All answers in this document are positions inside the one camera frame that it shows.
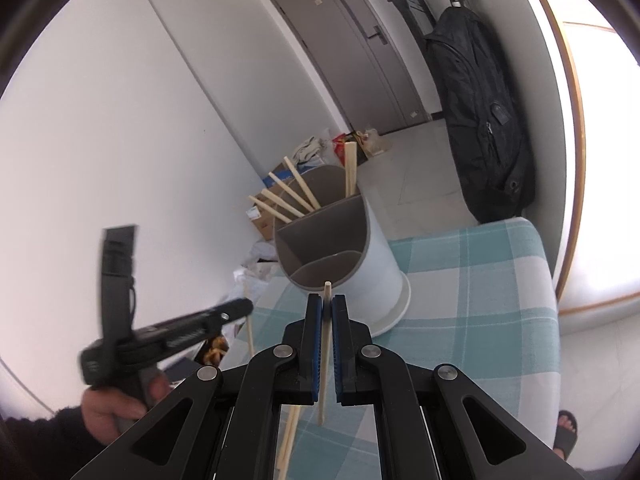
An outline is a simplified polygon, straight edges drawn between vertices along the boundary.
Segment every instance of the gray door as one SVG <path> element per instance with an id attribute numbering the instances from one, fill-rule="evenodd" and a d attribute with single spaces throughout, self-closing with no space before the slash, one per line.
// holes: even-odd
<path id="1" fill-rule="evenodd" d="M 365 0 L 275 0 L 353 130 L 426 120 L 404 64 Z"/>

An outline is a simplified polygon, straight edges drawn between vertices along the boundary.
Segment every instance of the black bag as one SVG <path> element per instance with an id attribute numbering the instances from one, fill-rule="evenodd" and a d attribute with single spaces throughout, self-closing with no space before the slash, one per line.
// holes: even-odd
<path id="1" fill-rule="evenodd" d="M 424 41 L 466 206 L 482 223 L 520 215 L 534 168 L 497 39 L 471 10 L 448 7 Z"/>

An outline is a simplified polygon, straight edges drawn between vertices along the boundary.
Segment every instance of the black slipper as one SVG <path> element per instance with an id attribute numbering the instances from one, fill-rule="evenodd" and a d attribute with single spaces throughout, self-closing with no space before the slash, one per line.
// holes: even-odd
<path id="1" fill-rule="evenodd" d="M 558 418 L 566 416 L 571 421 L 575 431 L 569 430 L 562 426 L 556 428 L 556 439 L 554 440 L 554 449 L 562 449 L 564 453 L 564 459 L 569 458 L 569 454 L 572 452 L 575 446 L 575 441 L 578 440 L 578 423 L 575 420 L 574 414 L 567 410 L 560 410 Z"/>

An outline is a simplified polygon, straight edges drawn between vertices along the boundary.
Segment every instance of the silver bolt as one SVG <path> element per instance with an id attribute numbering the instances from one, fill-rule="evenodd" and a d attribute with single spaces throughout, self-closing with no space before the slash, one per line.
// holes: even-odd
<path id="1" fill-rule="evenodd" d="M 276 357 L 291 357 L 293 355 L 293 348 L 289 345 L 278 345 L 273 349 L 273 355 Z"/>
<path id="2" fill-rule="evenodd" d="M 210 381 L 216 378 L 218 374 L 218 369 L 213 366 L 203 366 L 200 370 L 198 370 L 198 378 L 201 381 Z"/>
<path id="3" fill-rule="evenodd" d="M 375 345 L 364 345 L 361 352 L 364 357 L 380 357 L 382 354 L 380 347 Z"/>
<path id="4" fill-rule="evenodd" d="M 449 365 L 444 365 L 438 368 L 438 375 L 445 381 L 452 381 L 458 376 L 458 371 Z"/>

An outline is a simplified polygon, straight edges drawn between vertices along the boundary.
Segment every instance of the checkered tablecloth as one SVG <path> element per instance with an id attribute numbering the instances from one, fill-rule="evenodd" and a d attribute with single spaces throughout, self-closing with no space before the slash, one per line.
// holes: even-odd
<path id="1" fill-rule="evenodd" d="M 411 303 L 374 342 L 410 364 L 456 365 L 550 446 L 560 400 L 558 317 L 533 225 L 516 218 L 389 245 L 411 283 Z M 275 276 L 252 317 L 256 349 L 278 344 L 305 307 L 306 293 Z M 222 368 L 247 361 L 241 331 Z M 288 478 L 380 478 L 373 407 L 339 406 L 333 381 L 329 392 L 323 427 L 316 425 L 315 406 L 302 409 Z"/>

